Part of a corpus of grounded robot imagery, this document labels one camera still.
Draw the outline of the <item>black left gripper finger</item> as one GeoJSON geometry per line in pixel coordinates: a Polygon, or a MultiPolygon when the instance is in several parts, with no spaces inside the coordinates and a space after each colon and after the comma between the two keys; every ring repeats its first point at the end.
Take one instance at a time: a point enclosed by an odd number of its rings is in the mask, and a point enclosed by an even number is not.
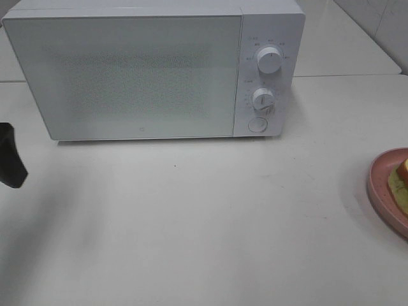
{"type": "Polygon", "coordinates": [[[21,188],[28,175],[15,144],[15,129],[9,122],[1,123],[0,171],[1,182],[14,189],[21,188]]]}

